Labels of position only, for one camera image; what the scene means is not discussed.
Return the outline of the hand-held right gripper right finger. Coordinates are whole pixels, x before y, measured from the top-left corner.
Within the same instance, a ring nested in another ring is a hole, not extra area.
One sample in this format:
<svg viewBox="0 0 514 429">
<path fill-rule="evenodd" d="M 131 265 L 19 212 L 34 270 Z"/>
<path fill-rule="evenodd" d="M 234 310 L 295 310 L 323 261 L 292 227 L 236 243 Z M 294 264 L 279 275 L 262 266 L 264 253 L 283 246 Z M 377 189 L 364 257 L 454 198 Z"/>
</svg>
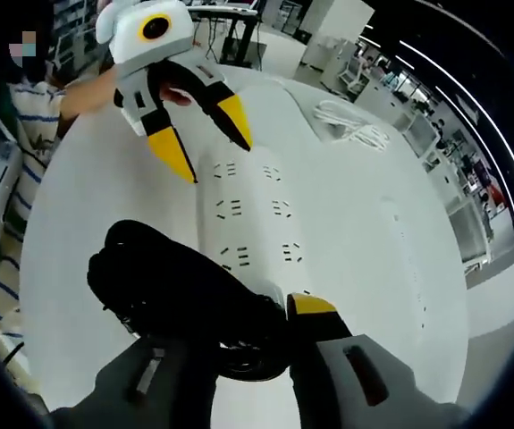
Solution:
<svg viewBox="0 0 514 429">
<path fill-rule="evenodd" d="M 289 369 L 303 428 L 460 428 L 462 410 L 418 389 L 412 369 L 324 299 L 287 297 Z"/>
</svg>

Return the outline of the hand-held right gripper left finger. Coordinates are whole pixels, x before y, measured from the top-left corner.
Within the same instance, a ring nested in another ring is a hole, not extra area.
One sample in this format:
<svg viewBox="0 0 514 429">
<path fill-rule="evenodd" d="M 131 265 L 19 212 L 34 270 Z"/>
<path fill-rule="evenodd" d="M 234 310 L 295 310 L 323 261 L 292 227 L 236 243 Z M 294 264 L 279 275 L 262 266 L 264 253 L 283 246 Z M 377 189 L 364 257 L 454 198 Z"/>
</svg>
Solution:
<svg viewBox="0 0 514 429">
<path fill-rule="evenodd" d="M 203 344 L 141 338 L 98 373 L 77 405 L 50 413 L 53 428 L 208 428 L 215 361 Z"/>
</svg>

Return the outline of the person's left hand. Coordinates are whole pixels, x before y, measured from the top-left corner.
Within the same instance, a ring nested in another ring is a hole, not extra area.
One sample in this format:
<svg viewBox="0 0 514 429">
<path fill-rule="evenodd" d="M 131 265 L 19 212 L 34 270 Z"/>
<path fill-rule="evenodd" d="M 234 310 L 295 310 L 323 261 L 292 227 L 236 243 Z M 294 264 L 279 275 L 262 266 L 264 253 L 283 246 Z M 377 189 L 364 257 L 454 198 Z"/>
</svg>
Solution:
<svg viewBox="0 0 514 429">
<path fill-rule="evenodd" d="M 178 83 L 165 81 L 159 85 L 159 97 L 162 101 L 168 101 L 180 106 L 191 104 L 191 99 L 185 94 Z"/>
</svg>

